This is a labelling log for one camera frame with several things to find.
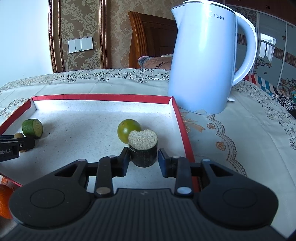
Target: window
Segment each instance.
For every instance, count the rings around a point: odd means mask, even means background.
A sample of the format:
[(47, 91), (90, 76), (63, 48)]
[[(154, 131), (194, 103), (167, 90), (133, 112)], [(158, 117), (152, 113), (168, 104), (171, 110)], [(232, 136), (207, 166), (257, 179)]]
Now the window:
[(275, 38), (270, 37), (266, 34), (261, 34), (260, 40), (259, 40), (259, 56), (261, 58), (265, 58), (266, 56), (268, 60), (271, 62), (272, 57), (274, 55), (275, 44), (276, 44)]

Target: light blue kettle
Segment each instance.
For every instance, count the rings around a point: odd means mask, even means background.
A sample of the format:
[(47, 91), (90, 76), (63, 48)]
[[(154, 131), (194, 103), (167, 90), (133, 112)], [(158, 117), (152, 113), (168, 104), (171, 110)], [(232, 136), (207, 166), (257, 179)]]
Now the light blue kettle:
[[(179, 107), (200, 114), (218, 114), (231, 87), (251, 70), (257, 51), (253, 24), (231, 8), (212, 1), (189, 0), (173, 8), (178, 35), (170, 71), (168, 95)], [(234, 72), (237, 26), (245, 33), (247, 52)]]

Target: kettle spout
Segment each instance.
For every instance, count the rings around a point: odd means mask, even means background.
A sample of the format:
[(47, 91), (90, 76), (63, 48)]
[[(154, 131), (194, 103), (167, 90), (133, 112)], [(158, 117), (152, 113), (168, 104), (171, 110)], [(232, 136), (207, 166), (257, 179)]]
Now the kettle spout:
[(183, 17), (184, 9), (185, 9), (185, 4), (173, 7), (171, 9), (172, 14), (174, 15), (174, 18), (176, 20), (178, 29), (179, 29), (179, 26), (180, 26), (180, 23), (181, 23), (181, 20), (182, 20), (182, 17)]

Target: orange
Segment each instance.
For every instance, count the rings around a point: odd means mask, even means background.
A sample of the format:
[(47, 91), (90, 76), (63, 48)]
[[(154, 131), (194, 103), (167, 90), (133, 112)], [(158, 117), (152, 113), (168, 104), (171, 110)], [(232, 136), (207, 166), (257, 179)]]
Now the orange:
[(8, 208), (8, 201), (13, 193), (8, 186), (0, 185), (0, 216), (7, 219), (12, 219), (11, 213)]

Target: table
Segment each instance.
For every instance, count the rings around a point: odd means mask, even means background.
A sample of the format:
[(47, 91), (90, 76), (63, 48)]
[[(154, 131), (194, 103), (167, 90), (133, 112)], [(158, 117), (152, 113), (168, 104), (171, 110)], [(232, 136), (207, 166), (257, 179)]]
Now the table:
[[(169, 71), (162, 69), (98, 69), (17, 80), (0, 88), (0, 123), (32, 96), (167, 95), (168, 77)], [(272, 225), (287, 237), (296, 228), (296, 121), (251, 82), (241, 81), (231, 94), (235, 102), (218, 115), (180, 109), (195, 160), (210, 158), (272, 189), (279, 199)]]

